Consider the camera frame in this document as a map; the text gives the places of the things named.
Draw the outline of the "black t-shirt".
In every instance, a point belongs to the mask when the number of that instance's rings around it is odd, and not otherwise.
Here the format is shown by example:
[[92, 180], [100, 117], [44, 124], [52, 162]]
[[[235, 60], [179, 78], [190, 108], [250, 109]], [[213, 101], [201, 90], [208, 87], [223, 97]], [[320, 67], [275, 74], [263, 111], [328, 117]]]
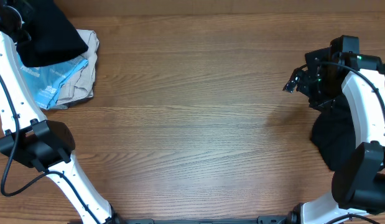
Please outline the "black t-shirt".
[[30, 41], [16, 50], [26, 67], [44, 67], [71, 60], [88, 50], [72, 23], [53, 0], [29, 1], [31, 21], [25, 26]]

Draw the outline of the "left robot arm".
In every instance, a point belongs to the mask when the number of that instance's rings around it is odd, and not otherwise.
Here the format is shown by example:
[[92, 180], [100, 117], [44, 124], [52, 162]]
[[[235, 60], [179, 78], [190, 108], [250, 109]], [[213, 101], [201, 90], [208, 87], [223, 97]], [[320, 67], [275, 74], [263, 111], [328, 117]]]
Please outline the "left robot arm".
[[67, 125], [47, 119], [22, 74], [22, 67], [67, 62], [87, 50], [53, 1], [0, 1], [0, 153], [55, 182], [83, 223], [121, 223], [79, 165]]

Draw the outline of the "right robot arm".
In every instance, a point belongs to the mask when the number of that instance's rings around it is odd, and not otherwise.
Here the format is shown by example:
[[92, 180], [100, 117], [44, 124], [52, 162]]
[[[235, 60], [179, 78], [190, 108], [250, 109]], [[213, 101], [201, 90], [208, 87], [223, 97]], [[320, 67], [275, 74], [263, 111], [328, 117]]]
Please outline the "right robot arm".
[[359, 51], [359, 39], [342, 35], [305, 54], [285, 84], [320, 112], [311, 140], [333, 171], [321, 197], [298, 204], [284, 223], [369, 221], [385, 213], [385, 63]]

